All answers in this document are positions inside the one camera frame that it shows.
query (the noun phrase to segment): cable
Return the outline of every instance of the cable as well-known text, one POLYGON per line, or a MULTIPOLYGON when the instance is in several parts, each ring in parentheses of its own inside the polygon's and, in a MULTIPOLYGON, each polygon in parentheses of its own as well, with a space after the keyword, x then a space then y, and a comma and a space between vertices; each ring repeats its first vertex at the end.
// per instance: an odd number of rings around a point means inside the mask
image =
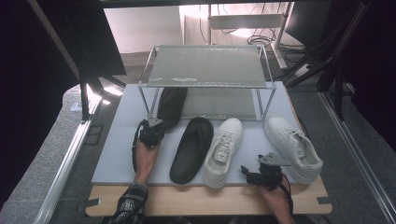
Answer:
MULTIPOLYGON (((228 12, 225 10, 224 5, 225 5, 225 4, 223 4, 223 10, 224 10, 225 14, 228 15, 228 12)), ((234 29, 234 30, 231 30, 231 31, 226 31, 226 32, 224 32, 223 29, 221 29, 221 32, 224 33, 225 35, 227 35, 227 34, 230 34, 230 33, 234 32, 234 31, 237 31, 237 30, 238 30, 238 29, 234 29)))
POLYGON ((310 64, 315 66, 317 64, 321 64, 321 62, 318 61, 318 56, 325 52, 332 44, 332 42, 335 40, 337 35, 339 34, 340 31, 342 31, 350 22, 353 12, 357 10, 357 7, 353 7, 348 11, 348 13, 344 16, 344 18, 341 20, 341 22, 334 28, 334 30, 325 38, 324 41, 320 42, 316 46, 310 48, 310 49, 305 49, 304 53, 310 55, 310 64))
POLYGON ((282 174, 282 175, 285 177, 286 181, 288 181, 289 193, 291 194, 291 187, 290 187, 290 182, 289 182, 289 180, 288 180, 288 177, 287 177, 285 174, 282 174))
POLYGON ((277 14, 279 14, 280 4, 281 4, 281 3, 279 3, 279 6, 277 7, 277 12, 276 12, 277 14))
POLYGON ((204 33, 202 32, 202 20, 201 20, 201 17, 199 17, 199 29, 201 30, 201 36, 202 36, 202 39, 205 41, 205 43, 207 44, 207 41, 206 41, 206 39, 205 39, 205 37, 204 37, 204 33))
MULTIPOLYGON (((264 10, 265 10, 265 3, 264 3, 264 5, 262 5, 262 14, 263 14, 264 10)), ((257 30, 258 29, 255 29, 253 35, 251 35, 250 37, 247 38, 248 45, 253 45, 253 43, 260 43, 260 44, 264 44, 264 46, 267 47, 272 43, 272 41, 274 41, 275 31, 271 30, 273 32, 273 37, 270 38, 268 36, 262 35, 263 29, 260 31, 259 35, 256 35, 257 30)))
POLYGON ((302 52, 285 53, 284 57, 285 57, 285 59, 286 59, 288 62, 297 63, 297 62, 299 62, 300 60, 298 60, 298 61, 293 61, 292 59, 290 59, 290 58, 288 57, 288 55, 290 55, 290 54, 305 54, 305 53, 302 53, 302 52))
POLYGON ((250 15, 251 14, 253 14, 253 11, 254 11, 254 9, 258 6, 259 4, 258 3, 256 3, 256 6, 254 6, 254 8, 253 9, 251 9, 251 11, 250 11, 250 15))

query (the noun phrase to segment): metal rod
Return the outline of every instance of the metal rod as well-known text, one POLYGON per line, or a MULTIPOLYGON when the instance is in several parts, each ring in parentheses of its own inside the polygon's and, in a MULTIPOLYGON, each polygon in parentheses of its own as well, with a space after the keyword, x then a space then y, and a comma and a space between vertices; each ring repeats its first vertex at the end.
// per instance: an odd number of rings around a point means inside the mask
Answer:
POLYGON ((145 69, 143 69, 142 75, 139 78, 139 84, 142 83, 142 78, 146 74, 146 70, 148 69, 148 66, 149 66, 149 60, 151 58, 152 52, 155 52, 155 47, 156 46, 151 47, 151 51, 149 52, 149 55, 148 55, 148 60, 146 61, 145 69))
POLYGON ((272 84, 274 86, 274 79, 272 77, 271 67, 270 67, 270 64, 268 62, 267 52, 265 51, 264 46, 262 46, 262 53, 263 53, 262 55, 264 55, 265 64, 267 65, 268 74, 270 75, 271 82, 272 82, 272 84))
POLYGON ((283 13, 282 20, 280 21, 281 25, 280 25, 280 28, 279 28, 279 33, 277 33, 276 41, 275 41, 275 44, 274 44, 275 48, 279 48, 280 39, 282 38, 283 31, 285 30, 286 21, 288 20, 288 16, 289 16, 289 12, 290 12, 290 6, 291 6, 291 2, 288 2, 288 6, 286 8, 286 11, 283 13))
POLYGON ((184 15, 184 23, 183 23, 183 45, 186 45, 186 31, 187 31, 187 23, 186 23, 186 15, 184 15))
POLYGON ((158 96, 159 90, 160 90, 160 88, 157 88, 157 90, 155 91, 154 100, 152 101, 150 114, 152 114, 152 112, 154 111, 154 106, 155 106, 155 102, 157 101, 157 96, 158 96))
POLYGON ((139 91, 140 91, 140 95, 142 96, 143 103, 145 104, 146 111, 147 111, 148 114, 149 114, 149 105, 148 105, 148 102, 146 101, 145 94, 143 93, 143 90, 142 90, 142 88, 141 88, 140 86, 138 86, 137 88, 138 88, 139 91))
POLYGON ((272 102, 272 99, 274 98, 275 91, 276 91, 276 89, 272 89, 272 90, 271 90, 270 99, 268 100, 268 105, 267 105, 267 107, 265 107, 265 111, 264 111, 264 115, 263 115, 262 119, 265 119, 265 117, 267 116, 267 112, 268 112, 268 109, 269 109, 270 104, 271 104, 271 102, 272 102))
POLYGON ((156 48, 158 48, 159 47, 159 45, 158 46, 154 46, 154 55, 155 55, 155 57, 157 57, 157 49, 156 48))
POLYGON ((207 45, 212 45, 212 5, 207 5, 207 45))
POLYGON ((265 118, 265 116, 264 116, 264 113, 262 112, 262 97, 260 96, 260 89, 256 89, 256 93, 257 93, 257 99, 259 101, 260 114, 261 114, 262 120, 263 120, 265 118))

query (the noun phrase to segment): shoelace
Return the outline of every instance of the shoelace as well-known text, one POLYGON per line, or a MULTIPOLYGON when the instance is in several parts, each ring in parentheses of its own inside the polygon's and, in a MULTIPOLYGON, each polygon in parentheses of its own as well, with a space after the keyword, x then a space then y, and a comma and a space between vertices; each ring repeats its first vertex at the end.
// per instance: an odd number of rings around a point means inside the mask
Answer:
POLYGON ((295 131, 293 128, 291 128, 291 127, 287 127, 287 128, 284 128, 284 129, 282 129, 281 131, 283 131, 283 132, 285 132, 285 133, 287 133, 288 135, 291 135, 291 136, 294 136, 294 135, 296 135, 296 134, 301 134, 301 135, 304 135, 303 134, 303 132, 302 131, 295 131))
POLYGON ((225 161, 229 153, 230 143, 232 141, 233 141, 233 133, 224 132, 219 142, 219 148, 217 149, 217 152, 214 154, 215 160, 225 161))
POLYGON ((304 136, 304 133, 302 131, 295 131, 293 128, 291 127, 287 127, 282 129, 283 132, 285 132, 288 136, 292 137, 294 135, 297 135, 295 137, 295 139, 300 143, 300 147, 297 148, 296 153, 297 153, 297 157, 301 158, 305 156, 305 141, 303 141, 302 136, 304 136))

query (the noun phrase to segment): shoe insole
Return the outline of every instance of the shoe insole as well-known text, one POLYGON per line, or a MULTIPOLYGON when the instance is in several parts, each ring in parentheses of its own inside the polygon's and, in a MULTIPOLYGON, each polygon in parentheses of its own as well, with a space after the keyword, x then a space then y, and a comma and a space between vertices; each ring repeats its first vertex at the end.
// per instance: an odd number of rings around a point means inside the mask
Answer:
POLYGON ((170 171, 173 182, 186 184, 195 177, 202 165, 200 145, 199 139, 194 135, 185 136, 180 142, 170 171))
POLYGON ((208 165, 214 171, 224 172, 226 163, 223 161, 209 160, 208 165))

